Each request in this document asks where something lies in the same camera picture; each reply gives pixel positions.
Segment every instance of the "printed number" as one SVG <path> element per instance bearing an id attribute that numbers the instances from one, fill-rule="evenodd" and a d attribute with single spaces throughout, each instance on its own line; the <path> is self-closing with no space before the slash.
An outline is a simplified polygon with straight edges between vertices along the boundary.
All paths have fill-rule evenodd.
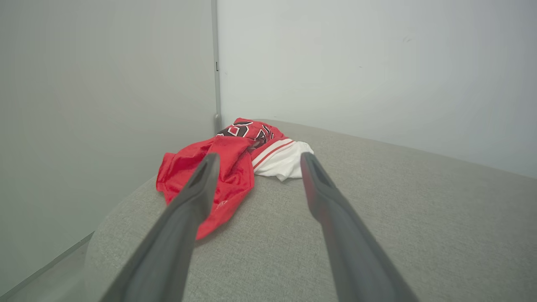
<path id="1" fill-rule="evenodd" d="M 259 129 L 259 133 L 256 136 L 256 141 L 259 143 L 256 145 L 257 148 L 261 147 L 262 145 L 266 144 L 269 138 L 274 138 L 274 133 L 270 131 L 270 129 L 262 125 L 263 127 Z"/>
<path id="2" fill-rule="evenodd" d="M 233 125 L 229 126 L 228 128 L 218 132 L 216 135 L 221 136 L 236 136 L 243 138 L 246 136 L 248 131 L 250 130 L 248 128 L 248 125 L 251 125 L 253 122 L 251 121 L 240 121 L 237 123 L 234 123 Z"/>

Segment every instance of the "fabric texture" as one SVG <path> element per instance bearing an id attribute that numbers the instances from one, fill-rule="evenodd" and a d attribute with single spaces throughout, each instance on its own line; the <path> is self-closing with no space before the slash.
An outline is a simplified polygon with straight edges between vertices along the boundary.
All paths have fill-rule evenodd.
<path id="1" fill-rule="evenodd" d="M 308 142 L 422 301 L 537 297 L 537 179 L 318 128 L 265 121 Z M 321 228 L 301 179 L 255 176 L 228 223 L 196 242 L 184 301 L 336 301 Z M 97 228 L 89 302 L 164 210 L 154 180 Z"/>
<path id="2" fill-rule="evenodd" d="M 276 176 L 280 181 L 302 178 L 300 155 L 304 152 L 313 153 L 313 150 L 303 141 L 294 142 L 268 156 L 254 167 L 253 172 L 261 176 Z"/>
<path id="3" fill-rule="evenodd" d="M 220 173 L 213 207 L 196 235 L 196 239 L 201 239 L 233 216 L 253 188 L 253 171 L 258 166 L 264 167 L 262 171 L 266 176 L 279 175 L 282 180 L 291 174 L 296 177 L 296 167 L 300 160 L 296 152 L 305 148 L 303 144 L 284 136 L 269 124 L 239 118 L 211 139 L 193 143 L 177 154 L 166 153 L 158 170 L 157 191 L 164 192 L 166 204 L 170 204 L 205 155 L 220 155 Z M 289 158 L 282 157 L 281 154 L 288 155 Z"/>

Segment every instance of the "red jersey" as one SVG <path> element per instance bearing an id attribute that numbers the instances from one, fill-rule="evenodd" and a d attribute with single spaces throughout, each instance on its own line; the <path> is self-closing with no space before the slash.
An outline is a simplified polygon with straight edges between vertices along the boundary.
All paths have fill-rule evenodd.
<path id="1" fill-rule="evenodd" d="M 253 188 L 253 169 L 278 149 L 292 144 L 278 128 L 260 121 L 238 118 L 233 125 L 206 141 L 193 143 L 177 154 L 166 153 L 157 176 L 157 191 L 166 204 L 174 199 L 208 153 L 220 155 L 220 174 L 213 208 L 200 225 L 201 239 L 227 222 Z"/>

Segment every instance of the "couch cushion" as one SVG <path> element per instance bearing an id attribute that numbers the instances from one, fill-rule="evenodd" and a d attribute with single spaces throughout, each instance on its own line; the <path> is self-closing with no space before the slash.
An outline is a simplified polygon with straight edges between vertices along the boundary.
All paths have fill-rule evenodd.
<path id="1" fill-rule="evenodd" d="M 421 300 L 531 300 L 537 179 L 411 148 L 263 120 L 309 143 Z M 300 179 L 256 176 L 234 217 L 196 243 L 184 301 L 337 296 Z M 90 301 L 106 290 L 165 207 L 149 180 L 96 230 Z"/>

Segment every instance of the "red stripe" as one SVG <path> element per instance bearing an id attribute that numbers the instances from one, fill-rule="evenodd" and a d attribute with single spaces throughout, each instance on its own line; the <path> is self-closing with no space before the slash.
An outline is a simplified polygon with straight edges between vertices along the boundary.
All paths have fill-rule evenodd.
<path id="1" fill-rule="evenodd" d="M 265 157 L 264 157 L 262 160 L 260 160 L 260 161 L 257 163 L 257 165 L 253 166 L 253 169 L 255 170 L 256 167 L 257 167 L 258 165 L 260 165 L 260 164 L 261 164 L 261 163 L 262 163 L 262 162 L 263 162 L 269 155 L 271 155 L 272 153 L 276 152 L 276 151 L 277 151 L 278 149 L 280 149 L 281 147 L 285 147 L 286 145 L 289 145 L 289 144 L 292 143 L 292 142 L 294 142 L 294 141 L 290 141 L 290 142 L 286 143 L 285 145 L 281 145 L 281 146 L 279 146 L 278 148 L 276 148 L 276 149 L 270 151 L 267 155 L 265 155 Z"/>

